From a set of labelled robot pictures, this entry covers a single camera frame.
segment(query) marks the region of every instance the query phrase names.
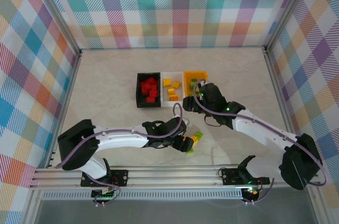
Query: black mount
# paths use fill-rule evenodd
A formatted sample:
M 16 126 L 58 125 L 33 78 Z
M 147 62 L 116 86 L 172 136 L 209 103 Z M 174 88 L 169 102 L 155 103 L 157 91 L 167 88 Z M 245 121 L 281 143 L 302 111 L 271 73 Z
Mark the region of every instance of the black mount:
M 255 155 L 250 155 L 244 159 L 239 165 L 238 168 L 221 168 L 219 170 L 219 175 L 222 179 L 223 185 L 268 185 L 270 184 L 270 179 L 268 177 L 258 177 L 254 178 L 247 171 L 246 167 L 248 162 L 253 159 Z
M 110 169 L 110 165 L 108 164 L 108 161 L 105 158 L 103 158 L 103 160 L 106 165 L 107 174 L 96 180 L 102 183 L 118 185 L 120 187 L 127 186 L 128 170 Z M 82 172 L 80 186 L 81 187 L 102 187 L 101 184 L 97 184 L 93 182 L 91 179 L 89 179 L 88 175 L 84 172 Z

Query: red block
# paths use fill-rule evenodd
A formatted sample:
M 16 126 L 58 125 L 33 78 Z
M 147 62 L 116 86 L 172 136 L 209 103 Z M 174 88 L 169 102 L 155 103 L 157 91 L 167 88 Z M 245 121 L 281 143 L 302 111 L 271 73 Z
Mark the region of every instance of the red block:
M 153 97 L 147 97 L 146 102 L 155 102 L 155 98 Z
M 146 80 L 146 82 L 150 85 L 154 85 L 156 81 L 154 78 L 150 77 L 149 79 Z
M 158 96 L 158 91 L 157 90 L 150 90 L 149 91 L 149 96 L 150 97 L 157 97 Z
M 146 90 L 149 90 L 150 89 L 150 84 L 149 83 L 145 83 L 143 88 L 146 89 Z
M 149 90 L 145 89 L 144 87 L 141 89 L 141 93 L 143 96 L 147 96 L 149 94 Z

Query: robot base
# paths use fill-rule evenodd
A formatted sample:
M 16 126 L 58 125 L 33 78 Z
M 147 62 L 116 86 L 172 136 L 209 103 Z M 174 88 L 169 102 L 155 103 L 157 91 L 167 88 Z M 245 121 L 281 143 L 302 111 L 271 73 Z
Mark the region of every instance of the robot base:
M 104 158 L 103 159 L 106 168 L 107 168 L 107 174 L 99 179 L 97 179 L 99 182 L 102 183 L 108 183 L 108 184 L 114 184 L 119 187 L 126 187 L 127 181 L 128 181 L 128 170 L 113 170 L 110 169 L 110 166 L 108 164 L 108 161 Z M 81 178 L 81 187 L 102 187 L 101 184 L 97 184 L 93 182 L 91 179 L 88 178 L 87 174 L 82 172 L 82 178 Z

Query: yellow block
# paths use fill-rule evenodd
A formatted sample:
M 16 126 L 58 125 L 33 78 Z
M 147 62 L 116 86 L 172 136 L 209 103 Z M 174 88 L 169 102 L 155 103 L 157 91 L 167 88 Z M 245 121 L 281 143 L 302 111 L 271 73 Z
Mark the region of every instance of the yellow block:
M 169 87 L 171 85 L 172 85 L 172 81 L 169 78 L 164 78 L 163 79 L 163 87 Z
M 168 96 L 169 101 L 178 101 L 179 100 L 179 96 L 177 94 L 171 94 Z
M 198 139 L 196 136 L 191 136 L 190 138 L 193 139 L 193 145 L 196 145 L 198 143 Z
M 173 95 L 174 94 L 174 88 L 169 88 L 167 91 L 168 91 L 169 95 Z
M 175 82 L 173 83 L 173 87 L 174 87 L 175 89 L 178 89 L 180 85 L 181 85 L 181 83 L 178 82 L 178 81 L 175 81 Z

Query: plastic container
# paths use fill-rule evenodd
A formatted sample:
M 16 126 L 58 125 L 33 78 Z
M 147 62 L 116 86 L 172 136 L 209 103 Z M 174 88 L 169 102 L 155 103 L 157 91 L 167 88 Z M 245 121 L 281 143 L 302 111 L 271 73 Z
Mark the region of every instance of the plastic container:
M 158 90 L 161 89 L 160 87 L 160 72 L 156 73 L 138 73 L 137 75 L 137 90 L 136 90 L 136 100 L 137 100 L 137 107 L 161 107 L 161 101 L 160 101 L 160 96 L 161 94 L 158 95 L 158 97 L 155 98 L 155 102 L 146 102 L 147 96 L 144 96 L 141 93 L 141 87 L 140 87 L 140 82 L 143 82 L 149 78 L 154 78 L 155 80 L 158 80 Z
M 184 82 L 185 82 L 185 96 L 188 97 L 193 94 L 193 91 L 190 89 L 190 83 L 192 79 L 200 80 L 205 79 L 208 81 L 208 76 L 206 71 L 185 71 L 184 72 Z
M 163 79 L 169 78 L 172 81 L 171 87 L 163 87 Z M 180 82 L 180 86 L 178 89 L 174 89 L 175 94 L 178 95 L 178 101 L 170 101 L 168 98 L 167 89 L 174 88 L 174 81 Z M 179 102 L 182 105 L 182 101 L 184 99 L 185 87 L 184 87 L 184 74 L 183 72 L 161 72 L 160 74 L 160 101 L 161 106 L 173 106 L 174 103 Z

